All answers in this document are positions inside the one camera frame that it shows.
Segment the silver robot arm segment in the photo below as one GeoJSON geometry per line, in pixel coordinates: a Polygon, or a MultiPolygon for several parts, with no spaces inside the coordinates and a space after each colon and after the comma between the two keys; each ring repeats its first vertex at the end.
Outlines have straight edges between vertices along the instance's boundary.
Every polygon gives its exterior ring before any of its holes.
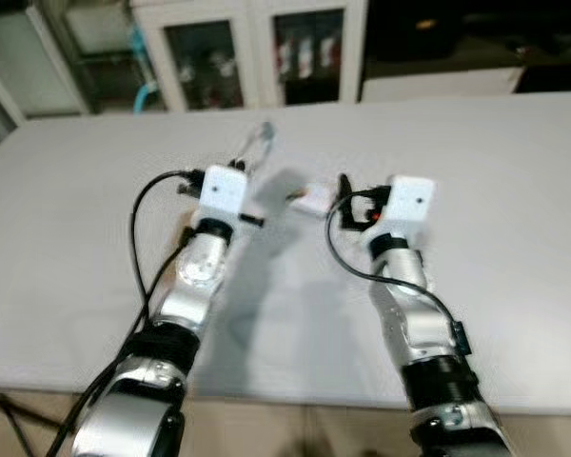
{"type": "MultiPolygon", "coordinates": [[[[380,204],[375,202],[370,212],[373,222],[353,222],[347,209],[345,227],[362,232],[375,276],[431,291],[416,245],[434,183],[394,176],[382,191],[380,204]]],[[[386,348],[402,376],[412,409],[411,436],[423,457],[513,456],[465,359],[471,350],[463,324],[431,294],[411,287],[374,281],[370,297],[382,321],[386,348]]]]}
{"type": "Polygon", "coordinates": [[[176,275],[150,322],[124,344],[115,374],[74,439],[74,456],[175,456],[184,431],[180,407],[220,287],[231,238],[241,224],[246,175],[205,172],[194,235],[176,258],[176,275]]]}

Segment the robotic arm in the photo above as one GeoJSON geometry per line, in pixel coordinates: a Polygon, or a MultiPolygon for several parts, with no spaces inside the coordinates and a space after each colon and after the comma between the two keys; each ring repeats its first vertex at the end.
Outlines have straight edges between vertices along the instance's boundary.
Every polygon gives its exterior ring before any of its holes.
{"type": "Polygon", "coordinates": [[[176,258],[174,283],[149,322],[123,345],[114,375],[79,427],[72,455],[178,455],[187,376],[224,278],[228,246],[242,221],[262,225],[240,214],[246,188],[239,169],[205,171],[194,234],[176,258]]]}
{"type": "Polygon", "coordinates": [[[326,221],[328,246],[343,267],[373,281],[370,297],[404,382],[412,409],[411,436],[423,457],[513,456],[465,360],[471,350],[463,324],[427,290],[423,259],[415,250],[434,187],[427,179],[393,176],[387,186],[351,192],[342,175],[342,198],[326,221]],[[356,195],[373,203],[363,222],[353,218],[356,195]],[[334,249],[329,230],[336,211],[342,214],[342,229],[362,233],[373,274],[349,266],[334,249]]]}

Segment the floor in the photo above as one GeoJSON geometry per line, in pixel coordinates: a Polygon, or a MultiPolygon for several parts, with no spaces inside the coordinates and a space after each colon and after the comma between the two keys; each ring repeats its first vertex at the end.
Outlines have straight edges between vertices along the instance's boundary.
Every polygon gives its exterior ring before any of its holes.
{"type": "MultiPolygon", "coordinates": [[[[13,400],[63,418],[67,395],[20,393],[13,400]]],[[[193,400],[184,407],[187,428],[180,455],[191,457],[417,457],[404,411],[349,407],[299,407],[233,400],[193,400]]],[[[571,417],[505,416],[520,457],[571,456],[571,417]]],[[[21,421],[42,455],[51,430],[21,421]]],[[[61,455],[69,455],[71,439],[61,455]]],[[[0,412],[0,456],[24,456],[0,412]]]]}

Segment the white table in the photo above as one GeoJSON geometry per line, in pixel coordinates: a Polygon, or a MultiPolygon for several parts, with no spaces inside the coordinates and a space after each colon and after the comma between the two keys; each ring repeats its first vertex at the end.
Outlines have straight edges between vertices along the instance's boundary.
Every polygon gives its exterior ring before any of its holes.
{"type": "MultiPolygon", "coordinates": [[[[0,146],[1,387],[85,387],[138,307],[136,192],[161,171],[224,162],[267,117],[275,150],[248,209],[269,221],[233,247],[195,394],[404,405],[368,284],[329,257],[322,221],[281,203],[307,179],[346,171],[361,187],[402,172],[440,184],[425,258],[487,399],[571,413],[571,94],[27,123],[0,146]]],[[[174,187],[142,211],[147,281],[192,205],[174,187]]]]}

